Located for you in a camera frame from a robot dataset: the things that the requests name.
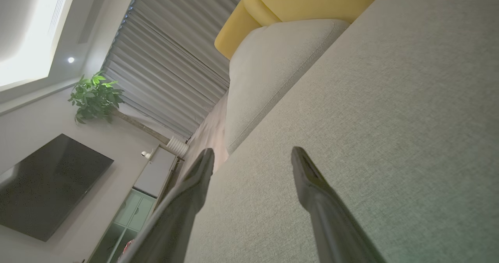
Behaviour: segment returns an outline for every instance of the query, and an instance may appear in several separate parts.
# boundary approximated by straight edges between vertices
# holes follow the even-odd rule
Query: television
[[[46,242],[112,162],[57,136],[7,171],[0,168],[0,224]]]

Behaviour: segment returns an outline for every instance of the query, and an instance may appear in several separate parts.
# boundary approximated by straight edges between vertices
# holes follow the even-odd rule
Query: white wall
[[[174,133],[172,130],[166,128],[165,126],[161,125],[160,123],[157,123],[157,121],[143,115],[141,112],[138,112],[137,110],[135,110],[133,107],[130,107],[129,105],[121,103],[120,104],[120,111],[123,114],[128,115],[130,118],[135,119],[139,123],[142,123],[142,124],[148,126],[149,128],[152,128],[153,130],[159,132],[164,137],[171,138],[172,136],[174,136],[174,137],[178,138],[179,140],[182,140],[182,139],[187,140],[186,138]]]
[[[159,143],[116,118],[113,124],[76,125],[70,89],[0,117],[0,172],[64,133],[114,160],[57,232],[42,242],[0,226],[2,263],[72,263],[88,260],[147,160],[142,151]]]

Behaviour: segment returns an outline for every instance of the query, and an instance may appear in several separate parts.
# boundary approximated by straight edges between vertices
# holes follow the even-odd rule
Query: curtain pleat
[[[103,65],[125,102],[190,137],[229,86],[214,47],[239,0],[133,0]]]

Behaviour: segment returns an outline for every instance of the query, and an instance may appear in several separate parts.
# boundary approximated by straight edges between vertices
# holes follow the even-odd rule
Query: green plant
[[[113,112],[119,108],[119,103],[123,102],[123,90],[113,87],[117,81],[101,81],[106,81],[106,78],[102,76],[102,71],[99,71],[90,79],[84,79],[82,76],[73,88],[68,101],[79,107],[75,121],[85,124],[85,120],[98,118],[111,123]]]

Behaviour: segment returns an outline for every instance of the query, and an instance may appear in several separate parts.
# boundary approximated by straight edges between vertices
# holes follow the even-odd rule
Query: floor
[[[187,143],[189,144],[189,150],[187,150],[184,158],[184,165],[182,165],[182,169],[180,170],[180,178],[184,176],[187,169],[192,166],[196,158],[198,158],[199,153],[205,148],[213,148],[215,153],[213,173],[215,173],[220,165],[227,160],[228,153],[223,140],[225,133],[225,113],[227,111],[227,95],[228,92],[213,107],[212,112],[208,114],[205,121],[201,123]]]

